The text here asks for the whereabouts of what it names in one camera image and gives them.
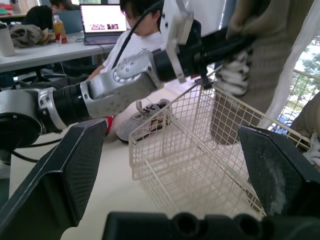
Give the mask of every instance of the laptop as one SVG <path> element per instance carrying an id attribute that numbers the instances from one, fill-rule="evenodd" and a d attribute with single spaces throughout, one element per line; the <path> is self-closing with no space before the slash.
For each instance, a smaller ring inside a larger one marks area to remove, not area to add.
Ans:
<path id="1" fill-rule="evenodd" d="M 80 5 L 84 45 L 115 44 L 127 30 L 126 16 L 119 4 Z"/>
<path id="2" fill-rule="evenodd" d="M 66 34 L 74 34 L 83 30 L 80 10 L 61 11 L 56 12 L 54 15 L 58 15 L 63 22 Z"/>

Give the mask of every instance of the person's arm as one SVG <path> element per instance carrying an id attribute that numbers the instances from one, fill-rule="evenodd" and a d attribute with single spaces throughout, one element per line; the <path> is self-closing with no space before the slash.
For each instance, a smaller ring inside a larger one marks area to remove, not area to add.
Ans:
<path id="1" fill-rule="evenodd" d="M 105 68 L 105 66 L 102 64 L 101 66 L 99 66 L 96 70 L 94 70 L 93 71 L 93 73 L 91 73 L 90 74 L 90 76 L 88 77 L 88 79 L 89 80 L 91 80 L 91 79 L 93 79 L 95 76 L 97 76 L 99 73 L 100 73 L 100 71 L 102 70 L 102 69 L 104 69 Z"/>

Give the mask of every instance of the white sleeve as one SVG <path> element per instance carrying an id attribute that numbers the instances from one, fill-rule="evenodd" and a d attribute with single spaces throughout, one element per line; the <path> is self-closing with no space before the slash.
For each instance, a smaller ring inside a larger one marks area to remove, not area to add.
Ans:
<path id="1" fill-rule="evenodd" d="M 122 44 L 126 40 L 126 37 L 128 36 L 129 32 L 130 31 L 125 31 L 124 33 L 122 33 L 121 36 L 119 37 L 119 39 L 116 41 L 116 44 L 114 45 L 113 49 L 109 53 L 109 56 L 107 57 L 107 59 L 103 63 L 103 66 L 105 68 L 107 66 L 109 66 L 111 59 L 114 59 L 116 57 L 116 55 L 119 53 L 119 51 L 122 47 Z"/>

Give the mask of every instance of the white t-shirt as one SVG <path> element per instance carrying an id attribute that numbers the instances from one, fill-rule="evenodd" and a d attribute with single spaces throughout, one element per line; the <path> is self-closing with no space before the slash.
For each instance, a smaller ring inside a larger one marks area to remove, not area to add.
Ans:
<path id="1" fill-rule="evenodd" d="M 130 31 L 126 31 L 121 34 L 112 51 L 110 52 L 108 58 L 103 63 L 104 69 L 102 69 L 100 73 L 105 73 L 112 69 L 112 66 L 114 65 L 117 55 L 122 47 L 122 44 L 127 38 L 129 32 Z M 164 41 L 159 31 L 148 36 L 138 36 L 136 34 L 132 34 L 131 39 L 125 47 L 118 63 L 121 63 L 124 58 L 137 55 L 144 50 L 152 52 L 154 50 L 160 49 L 163 44 Z"/>

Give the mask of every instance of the desk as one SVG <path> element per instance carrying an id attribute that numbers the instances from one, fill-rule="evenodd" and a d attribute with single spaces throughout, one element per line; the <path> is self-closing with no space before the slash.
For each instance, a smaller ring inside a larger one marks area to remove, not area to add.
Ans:
<path id="1" fill-rule="evenodd" d="M 102 49 L 98 45 L 85 46 L 83 42 L 76 42 L 77 39 L 83 38 L 83 32 L 77 32 L 67 35 L 66 44 L 50 43 L 16 48 L 14 56 L 0 56 L 0 73 L 110 53 L 114 47 L 114 44 L 106 44 L 102 45 Z"/>
<path id="2" fill-rule="evenodd" d="M 10 14 L 0 15 L 0 21 L 10 24 L 10 22 L 22 22 L 23 19 L 26 17 L 27 13 L 22 12 L 19 14 L 15 14 L 13 11 L 7 11 Z"/>

